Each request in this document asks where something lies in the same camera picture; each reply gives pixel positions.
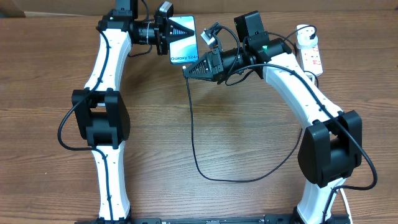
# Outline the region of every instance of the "light brown table top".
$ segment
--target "light brown table top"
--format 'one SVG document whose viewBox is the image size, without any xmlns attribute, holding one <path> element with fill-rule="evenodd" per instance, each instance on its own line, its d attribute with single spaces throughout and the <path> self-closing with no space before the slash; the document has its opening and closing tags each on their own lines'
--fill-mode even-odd
<svg viewBox="0 0 398 224">
<path fill-rule="evenodd" d="M 215 21 L 233 28 L 240 14 L 195 15 L 197 30 Z M 297 24 L 318 27 L 324 67 L 320 89 L 363 119 L 363 147 L 378 174 L 368 192 L 347 190 L 355 223 L 398 219 L 398 13 L 272 12 L 268 31 L 287 35 Z M 100 17 L 0 19 L 0 223 L 72 223 L 98 216 L 100 197 L 93 156 L 71 152 L 57 128 L 93 69 Z M 234 47 L 227 33 L 225 49 Z M 208 49 L 198 39 L 200 55 Z M 133 52 L 147 46 L 134 46 Z M 248 179 L 279 164 L 300 125 L 279 94 L 256 75 L 236 86 L 190 82 L 195 143 L 203 172 Z M 297 151 L 268 178 L 250 184 L 210 182 L 195 168 L 190 115 L 181 66 L 156 52 L 127 59 L 123 100 L 131 118 L 124 168 L 133 217 L 248 217 L 291 213 L 305 178 Z M 65 142 L 85 146 L 74 116 Z M 368 185 L 363 164 L 347 181 Z M 345 213 L 340 196 L 333 207 Z"/>
</svg>

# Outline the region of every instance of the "wood grain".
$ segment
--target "wood grain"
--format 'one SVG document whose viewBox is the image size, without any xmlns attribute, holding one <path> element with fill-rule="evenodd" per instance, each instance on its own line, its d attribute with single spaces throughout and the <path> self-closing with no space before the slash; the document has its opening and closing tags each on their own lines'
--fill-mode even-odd
<svg viewBox="0 0 398 224">
<path fill-rule="evenodd" d="M 239 14 L 195 15 L 197 29 L 214 21 L 233 28 Z M 398 13 L 270 12 L 264 27 L 288 34 L 297 23 L 318 27 L 325 74 L 320 89 L 363 119 L 363 146 L 379 174 L 369 192 L 347 191 L 355 223 L 396 223 L 398 215 Z M 100 17 L 0 20 L 0 223 L 71 223 L 94 219 L 100 199 L 90 152 L 57 141 L 60 120 L 93 68 Z M 224 48 L 234 47 L 220 33 Z M 198 40 L 200 54 L 208 49 Z M 134 46 L 133 52 L 146 50 Z M 248 179 L 275 167 L 297 140 L 299 123 L 282 98 L 256 76 L 227 87 L 190 82 L 195 143 L 203 172 Z M 242 217 L 290 213 L 305 179 L 297 151 L 268 178 L 250 184 L 209 182 L 193 161 L 181 67 L 152 52 L 128 59 L 122 95 L 131 117 L 125 175 L 133 216 Z M 64 140 L 84 146 L 75 119 Z M 369 167 L 349 184 L 370 183 Z M 333 207 L 344 213 L 341 202 Z"/>
</svg>

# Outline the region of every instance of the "power strip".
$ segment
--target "power strip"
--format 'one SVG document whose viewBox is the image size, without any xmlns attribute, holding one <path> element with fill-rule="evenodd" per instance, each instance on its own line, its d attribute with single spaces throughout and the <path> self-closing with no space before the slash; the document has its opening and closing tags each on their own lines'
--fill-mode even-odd
<svg viewBox="0 0 398 224">
<path fill-rule="evenodd" d="M 297 29 L 307 26 L 306 24 L 301 24 L 297 26 Z M 299 35 L 301 34 L 302 36 L 305 34 L 313 34 L 314 29 L 312 27 L 307 27 L 304 29 L 301 29 L 297 32 L 297 38 L 299 38 Z M 314 46 L 304 46 L 302 49 L 299 49 L 299 55 L 301 58 L 301 66 L 303 71 L 309 71 L 314 73 L 316 76 L 320 76 L 323 73 L 322 69 L 322 63 L 321 63 L 321 57 L 319 54 L 319 48 L 318 44 Z M 305 74 L 309 77 L 312 78 L 313 75 L 309 72 L 306 72 Z"/>
</svg>

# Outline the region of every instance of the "wooden table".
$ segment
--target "wooden table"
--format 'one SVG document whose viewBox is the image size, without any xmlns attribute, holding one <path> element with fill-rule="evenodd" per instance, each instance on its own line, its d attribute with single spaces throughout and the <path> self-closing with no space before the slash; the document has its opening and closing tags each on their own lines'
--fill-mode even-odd
<svg viewBox="0 0 398 224">
<path fill-rule="evenodd" d="M 233 28 L 239 14 L 195 15 L 197 29 L 215 21 Z M 398 210 L 398 13 L 262 13 L 266 30 L 287 35 L 300 23 L 318 27 L 324 66 L 320 89 L 363 119 L 363 147 L 378 174 L 368 192 L 347 190 L 355 223 L 396 223 Z M 98 216 L 100 198 L 90 152 L 71 152 L 56 137 L 82 89 L 99 46 L 100 17 L 0 20 L 0 222 L 72 223 Z M 234 47 L 227 33 L 225 49 Z M 208 49 L 198 40 L 200 54 Z M 134 46 L 133 52 L 147 46 Z M 299 123 L 279 94 L 257 76 L 236 86 L 190 82 L 195 143 L 203 172 L 214 178 L 259 177 L 292 150 Z M 195 168 L 181 66 L 152 52 L 128 59 L 122 95 L 131 118 L 124 153 L 134 218 L 242 217 L 291 213 L 305 178 L 297 151 L 268 178 L 250 184 L 210 182 Z M 74 116 L 63 138 L 85 146 Z M 349 184 L 368 185 L 355 169 Z M 340 196 L 333 210 L 345 213 Z"/>
</svg>

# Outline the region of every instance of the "robotic hand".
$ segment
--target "robotic hand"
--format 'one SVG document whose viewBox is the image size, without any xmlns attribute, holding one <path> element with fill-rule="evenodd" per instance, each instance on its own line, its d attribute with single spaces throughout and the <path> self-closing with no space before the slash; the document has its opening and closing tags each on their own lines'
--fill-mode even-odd
<svg viewBox="0 0 398 224">
<path fill-rule="evenodd" d="M 95 158 L 101 207 L 99 219 L 88 223 L 132 222 L 123 167 L 130 119 L 119 91 L 121 76 L 132 44 L 147 44 L 151 48 L 156 45 L 158 55 L 167 55 L 170 44 L 180 40 L 189 43 L 192 39 L 196 43 L 193 16 L 174 18 L 173 13 L 173 5 L 166 1 L 156 10 L 153 20 L 147 16 L 143 21 L 135 21 L 137 0 L 116 0 L 116 9 L 103 16 L 98 23 L 101 44 L 93 73 L 84 90 L 73 91 L 73 107 L 58 129 L 58 141 L 64 148 L 92 151 Z M 195 54 L 196 50 L 197 58 L 197 49 L 190 50 L 189 54 Z M 91 111 L 97 106 L 104 106 L 106 112 Z M 87 140 L 89 147 L 74 148 L 62 141 L 63 125 L 73 112 L 81 137 Z"/>
<path fill-rule="evenodd" d="M 183 67 L 188 94 L 189 78 L 227 84 L 232 74 L 253 69 L 280 93 L 305 129 L 298 153 L 298 164 L 307 179 L 302 200 L 294 208 L 293 215 L 282 219 L 285 221 L 277 221 L 279 216 L 266 215 L 265 222 L 350 223 L 346 215 L 331 214 L 335 193 L 338 189 L 369 190 L 377 182 L 376 170 L 361 147 L 361 118 L 355 111 L 344 113 L 310 81 L 285 43 L 287 38 L 270 40 L 257 11 L 234 18 L 234 21 L 239 40 L 226 30 L 236 39 L 238 47 L 235 49 L 223 51 L 216 35 L 225 28 L 218 23 L 201 34 L 211 51 L 189 67 Z M 330 133 L 337 137 L 331 140 Z M 361 165 L 362 156 L 371 167 L 373 183 L 367 187 L 343 185 L 354 168 Z"/>
</svg>

